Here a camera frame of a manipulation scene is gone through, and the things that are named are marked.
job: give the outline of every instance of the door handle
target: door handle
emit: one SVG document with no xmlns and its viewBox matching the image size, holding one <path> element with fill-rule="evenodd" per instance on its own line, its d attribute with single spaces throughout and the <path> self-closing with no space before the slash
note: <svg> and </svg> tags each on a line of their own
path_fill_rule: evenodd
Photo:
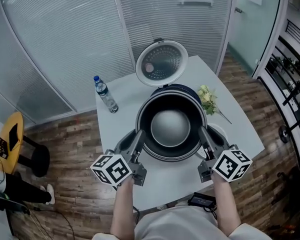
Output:
<svg viewBox="0 0 300 240">
<path fill-rule="evenodd" d="M 241 10 L 241 9 L 238 8 L 238 7 L 235 8 L 235 11 L 236 11 L 237 13 L 240 13 L 240 14 L 242 14 L 242 13 L 244 12 L 243 10 Z"/>
</svg>

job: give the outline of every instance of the human arm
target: human arm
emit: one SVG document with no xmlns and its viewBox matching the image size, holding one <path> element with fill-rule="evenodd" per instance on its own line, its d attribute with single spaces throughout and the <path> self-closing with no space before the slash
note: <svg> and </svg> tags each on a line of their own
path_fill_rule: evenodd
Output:
<svg viewBox="0 0 300 240">
<path fill-rule="evenodd" d="M 241 225 L 235 198 L 230 184 L 218 173 L 213 172 L 211 179 L 214 183 L 218 228 L 228 237 Z"/>
<path fill-rule="evenodd" d="M 135 239 L 133 187 L 134 180 L 130 176 L 118 187 L 115 195 L 110 234 L 120 240 Z"/>
</svg>

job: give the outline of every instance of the door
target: door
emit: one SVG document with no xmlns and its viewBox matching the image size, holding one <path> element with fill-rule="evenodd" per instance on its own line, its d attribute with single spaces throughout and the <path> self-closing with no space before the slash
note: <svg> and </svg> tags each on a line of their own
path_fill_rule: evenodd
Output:
<svg viewBox="0 0 300 240">
<path fill-rule="evenodd" d="M 264 54 L 280 0 L 236 0 L 228 49 L 253 75 Z"/>
</svg>

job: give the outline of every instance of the wooden floor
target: wooden floor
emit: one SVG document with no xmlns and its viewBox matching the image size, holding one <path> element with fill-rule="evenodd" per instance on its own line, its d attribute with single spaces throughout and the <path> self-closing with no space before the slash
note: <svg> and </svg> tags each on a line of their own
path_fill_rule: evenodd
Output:
<svg viewBox="0 0 300 240">
<path fill-rule="evenodd" d="M 265 146 L 265 150 L 253 160 L 249 172 L 231 187 L 242 221 L 267 232 L 269 226 L 282 224 L 287 219 L 282 213 L 287 198 L 274 206 L 271 201 L 284 187 L 277 173 L 288 173 L 297 165 L 296 153 L 291 142 L 283 144 L 278 137 L 278 127 L 284 122 L 271 96 L 261 82 L 251 79 L 229 53 L 219 77 Z M 22 178 L 35 186 L 46 186 L 47 183 L 54 186 L 54 208 L 68 218 L 75 239 L 86 240 L 98 232 L 108 233 L 115 192 L 98 183 L 89 169 L 102 153 L 96 111 L 39 125 L 26 134 L 49 148 L 51 161 L 44 178 L 36 178 L 19 165 Z M 30 155 L 30 148 L 24 148 L 23 154 Z M 44 204 L 37 206 L 51 210 Z M 49 211 L 33 213 L 54 240 L 72 239 L 71 229 L 60 214 Z M 11 224 L 21 240 L 45 239 L 28 215 L 12 214 Z"/>
</svg>

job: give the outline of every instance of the flower bouquet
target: flower bouquet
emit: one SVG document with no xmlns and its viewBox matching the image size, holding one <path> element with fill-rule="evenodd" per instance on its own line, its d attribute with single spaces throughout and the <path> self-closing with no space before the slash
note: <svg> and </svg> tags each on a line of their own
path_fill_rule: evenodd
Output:
<svg viewBox="0 0 300 240">
<path fill-rule="evenodd" d="M 215 91 L 210 91 L 208 86 L 201 85 L 197 94 L 201 100 L 202 108 L 206 111 L 207 115 L 213 115 L 214 113 L 218 113 L 222 117 L 224 117 L 230 124 L 232 124 L 230 120 L 226 118 L 226 116 L 218 108 L 216 104 L 217 96 L 215 95 Z"/>
</svg>

